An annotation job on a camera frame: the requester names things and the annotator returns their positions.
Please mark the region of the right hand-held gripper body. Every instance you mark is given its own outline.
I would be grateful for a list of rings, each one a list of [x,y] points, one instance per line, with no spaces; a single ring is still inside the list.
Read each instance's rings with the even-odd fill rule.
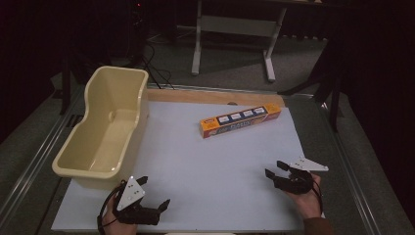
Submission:
[[[313,188],[313,171],[328,171],[326,165],[316,163],[307,158],[299,158],[295,162],[288,163],[290,169],[287,178],[277,176],[273,180],[274,187],[296,195],[305,194]]]

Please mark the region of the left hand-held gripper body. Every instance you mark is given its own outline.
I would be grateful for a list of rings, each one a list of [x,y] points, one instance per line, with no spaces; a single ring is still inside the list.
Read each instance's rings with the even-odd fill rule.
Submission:
[[[146,195],[133,176],[121,184],[121,189],[115,197],[115,208],[113,214],[117,220],[126,224],[157,225],[161,213],[158,209],[145,208],[141,200]]]

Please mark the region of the cream plastic tub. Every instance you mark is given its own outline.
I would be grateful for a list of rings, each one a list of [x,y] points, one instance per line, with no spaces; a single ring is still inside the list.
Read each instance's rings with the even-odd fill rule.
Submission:
[[[149,117],[144,70],[100,67],[84,90],[84,117],[52,169],[85,188],[111,189],[132,174]]]

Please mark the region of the long orange carton box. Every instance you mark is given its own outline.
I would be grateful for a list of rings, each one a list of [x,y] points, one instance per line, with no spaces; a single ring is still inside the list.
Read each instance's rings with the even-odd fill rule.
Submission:
[[[199,122],[199,130],[203,138],[209,138],[277,119],[281,112],[282,108],[279,105],[269,103],[238,112],[204,118]]]

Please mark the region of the person's right hand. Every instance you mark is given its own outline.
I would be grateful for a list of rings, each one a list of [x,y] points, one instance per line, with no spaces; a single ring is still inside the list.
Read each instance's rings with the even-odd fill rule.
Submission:
[[[316,174],[312,174],[313,188],[305,193],[296,195],[287,192],[287,195],[293,200],[297,209],[303,219],[321,217],[323,210],[322,192],[321,192],[321,177]]]

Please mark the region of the person's left hand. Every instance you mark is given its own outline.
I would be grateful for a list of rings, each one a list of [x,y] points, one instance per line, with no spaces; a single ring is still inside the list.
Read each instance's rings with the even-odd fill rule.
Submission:
[[[103,225],[106,235],[136,235],[137,225],[119,222],[113,214],[115,196],[107,202],[107,208],[103,215]]]

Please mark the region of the black stand with splayed legs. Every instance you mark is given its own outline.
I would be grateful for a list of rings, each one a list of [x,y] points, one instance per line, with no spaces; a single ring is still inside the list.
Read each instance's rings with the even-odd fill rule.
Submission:
[[[328,97],[331,97],[329,109],[329,123],[337,132],[337,114],[339,110],[339,99],[341,92],[344,53],[333,41],[329,41],[323,49],[320,57],[314,65],[308,79],[290,89],[279,91],[279,95],[294,95],[303,89],[317,84],[318,88],[312,95],[315,103],[322,105]]]

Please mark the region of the wooden board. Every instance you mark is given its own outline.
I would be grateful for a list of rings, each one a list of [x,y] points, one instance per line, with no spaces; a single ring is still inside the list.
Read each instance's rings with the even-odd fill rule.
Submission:
[[[275,94],[255,94],[243,92],[220,92],[200,90],[171,90],[171,89],[149,89],[150,101],[179,102],[198,104],[236,104],[239,106],[259,106],[273,103],[285,107],[283,98]]]

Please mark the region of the black upright stand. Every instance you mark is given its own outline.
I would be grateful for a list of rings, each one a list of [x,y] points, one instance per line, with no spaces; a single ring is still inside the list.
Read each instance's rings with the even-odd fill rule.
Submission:
[[[70,105],[70,68],[69,60],[63,59],[62,69],[62,106],[60,114],[63,115]]]

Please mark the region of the dark equipment tower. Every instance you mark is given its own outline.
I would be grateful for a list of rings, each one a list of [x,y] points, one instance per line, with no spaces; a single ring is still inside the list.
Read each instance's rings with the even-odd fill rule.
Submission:
[[[129,35],[130,53],[129,68],[141,63],[147,35],[147,0],[128,0],[129,2]]]

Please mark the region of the metal rail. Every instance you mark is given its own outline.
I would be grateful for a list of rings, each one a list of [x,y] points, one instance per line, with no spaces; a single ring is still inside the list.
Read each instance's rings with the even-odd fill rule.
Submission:
[[[83,91],[83,86],[74,89],[62,114],[62,101],[47,99],[0,145],[0,232],[15,216],[66,124],[70,124]]]
[[[318,105],[320,115],[323,117],[325,121],[326,129],[328,130],[332,142],[336,146],[336,150],[339,154],[339,161],[340,167],[342,169],[343,177],[346,180],[348,192],[350,193],[351,197],[353,198],[354,205],[359,213],[359,217],[365,227],[367,235],[381,235],[379,226],[377,224],[376,219],[368,205],[368,201],[362,188],[358,182],[356,174],[352,168],[352,165],[348,159],[348,155],[346,153],[346,149],[343,146],[343,142],[339,136],[339,134],[333,130],[332,125],[328,121],[330,117],[329,108],[325,103]]]

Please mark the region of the white metal table frame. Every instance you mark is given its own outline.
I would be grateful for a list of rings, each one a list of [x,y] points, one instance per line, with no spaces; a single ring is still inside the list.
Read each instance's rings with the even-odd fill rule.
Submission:
[[[229,17],[210,16],[203,14],[203,0],[197,0],[196,44],[191,68],[192,75],[200,73],[202,54],[202,32],[220,32],[250,36],[268,37],[270,44],[262,51],[262,58],[269,82],[276,80],[272,63],[272,53],[279,36],[287,12],[286,7],[279,10],[276,21],[249,20]]]

